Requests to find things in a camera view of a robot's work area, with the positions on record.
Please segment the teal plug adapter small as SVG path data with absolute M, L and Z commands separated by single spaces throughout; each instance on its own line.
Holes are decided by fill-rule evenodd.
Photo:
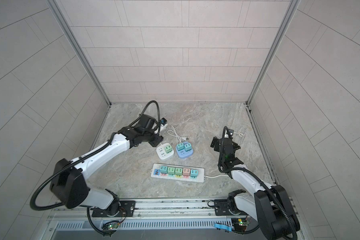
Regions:
M 199 175 L 198 170 L 191 169 L 191 172 L 190 172 L 190 177 L 191 177 L 191 178 L 197 178 L 198 175 Z

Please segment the green plug adapter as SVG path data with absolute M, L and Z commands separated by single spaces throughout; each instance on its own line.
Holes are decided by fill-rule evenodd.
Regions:
M 175 175 L 182 176 L 183 175 L 183 168 L 175 168 Z
M 174 168 L 174 167 L 168 167 L 168 168 L 167 168 L 167 174 L 168 174 L 169 176 L 175 175 L 175 171 L 176 171 L 176 168 Z
M 167 154 L 171 153 L 173 151 L 173 148 L 170 144 L 165 146 L 165 151 Z

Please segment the circuit board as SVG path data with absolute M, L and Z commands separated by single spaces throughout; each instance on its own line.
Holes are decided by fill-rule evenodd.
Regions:
M 251 221 L 248 219 L 231 219 L 233 230 L 236 232 L 246 232 L 249 229 Z
M 104 223 L 102 226 L 103 231 L 115 231 L 120 225 L 119 221 L 110 221 L 107 223 Z

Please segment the pink plug adapter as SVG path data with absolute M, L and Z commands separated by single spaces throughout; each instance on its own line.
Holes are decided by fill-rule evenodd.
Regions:
M 183 168 L 183 176 L 184 176 L 185 178 L 189 178 L 190 175 L 191 175 L 191 169 L 189 169 L 189 168 Z

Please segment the blue square power socket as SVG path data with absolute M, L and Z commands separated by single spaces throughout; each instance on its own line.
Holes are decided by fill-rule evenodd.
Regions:
M 190 157 L 191 155 L 193 155 L 194 149 L 193 149 L 193 147 L 192 147 L 192 150 L 191 150 L 191 151 L 188 151 L 188 152 L 186 152 L 184 149 L 181 150 L 181 151 L 177 151 L 177 149 L 176 149 L 176 152 L 177 152 L 177 154 L 178 154 L 178 156 L 179 156 L 180 159 L 185 159 L 185 158 L 188 158 L 188 157 Z

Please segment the white square power socket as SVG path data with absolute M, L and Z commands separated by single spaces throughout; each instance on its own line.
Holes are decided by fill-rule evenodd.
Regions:
M 164 161 L 164 160 L 167 160 L 167 159 L 169 159 L 169 158 L 171 158 L 171 157 L 174 156 L 174 154 L 175 154 L 174 149 L 173 149 L 173 151 L 172 151 L 171 153 L 169 153 L 169 154 L 166 153 L 166 151 L 165 151 L 165 146 L 168 145 L 168 144 L 170 144 L 170 143 L 160 144 L 160 145 L 156 148 L 156 152 L 157 152 L 158 157 L 160 158 L 160 160 L 163 160 L 163 161 Z

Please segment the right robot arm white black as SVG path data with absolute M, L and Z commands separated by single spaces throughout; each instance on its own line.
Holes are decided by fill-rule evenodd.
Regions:
M 243 186 L 229 193 L 229 211 L 248 214 L 268 240 L 298 239 L 301 227 L 286 189 L 264 182 L 236 157 L 241 147 L 233 141 L 233 135 L 233 130 L 224 127 L 221 138 L 214 137 L 211 142 L 211 148 L 219 153 L 219 172 Z

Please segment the right circuit board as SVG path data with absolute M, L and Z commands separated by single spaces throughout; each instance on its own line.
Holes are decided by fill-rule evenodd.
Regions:
M 246 232 L 249 229 L 251 221 L 248 219 L 231 219 L 233 230 L 236 232 Z

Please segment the white long power strip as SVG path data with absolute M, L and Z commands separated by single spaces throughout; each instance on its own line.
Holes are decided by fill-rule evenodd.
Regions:
M 206 178 L 203 168 L 167 164 L 154 164 L 151 170 L 151 177 L 195 183 L 203 183 Z

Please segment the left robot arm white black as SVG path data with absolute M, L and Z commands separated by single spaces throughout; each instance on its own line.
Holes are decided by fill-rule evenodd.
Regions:
M 136 120 L 112 133 L 110 138 L 99 147 L 70 161 L 66 159 L 58 161 L 53 174 L 31 196 L 30 208 L 34 211 L 52 210 L 62 206 L 67 209 L 86 208 L 91 227 L 103 237 L 111 237 L 127 217 L 127 211 L 123 209 L 115 193 L 108 189 L 93 188 L 87 183 L 87 179 L 117 155 L 141 143 L 147 142 L 152 147 L 157 147 L 164 139 L 160 132 L 167 124 L 165 118 L 154 118 L 141 112 Z M 46 186 L 50 187 L 50 191 L 60 202 L 49 206 L 38 206 L 37 197 Z M 121 214 L 121 220 L 105 223 L 103 227 L 98 228 L 91 219 L 91 210 L 102 210 L 108 217 Z

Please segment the left circuit board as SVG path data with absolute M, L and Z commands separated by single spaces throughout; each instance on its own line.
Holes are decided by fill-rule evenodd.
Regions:
M 120 225 L 119 221 L 110 221 L 107 223 L 104 223 L 102 226 L 103 231 L 115 231 Z

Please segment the blue tape piece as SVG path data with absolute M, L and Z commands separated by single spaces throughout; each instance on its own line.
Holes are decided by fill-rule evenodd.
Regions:
M 215 223 L 214 227 L 216 229 L 218 229 L 218 230 L 224 230 L 225 232 L 232 232 L 233 231 L 232 227 L 224 225 L 224 224 Z

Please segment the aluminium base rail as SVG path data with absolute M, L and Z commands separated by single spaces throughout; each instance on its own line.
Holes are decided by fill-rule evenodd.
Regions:
M 231 219 L 251 221 L 246 232 L 227 232 L 250 234 L 258 230 L 258 223 L 248 214 L 233 214 L 229 211 L 227 198 L 189 198 L 189 199 L 135 199 L 122 200 L 121 206 L 127 217 L 117 231 L 126 230 L 195 230 L 216 229 L 215 223 L 232 227 Z M 102 210 L 91 210 L 91 219 L 101 228 L 104 223 L 120 221 L 121 214 L 108 217 Z M 57 231 L 94 231 L 84 209 L 55 209 L 44 223 L 42 237 L 50 239 Z

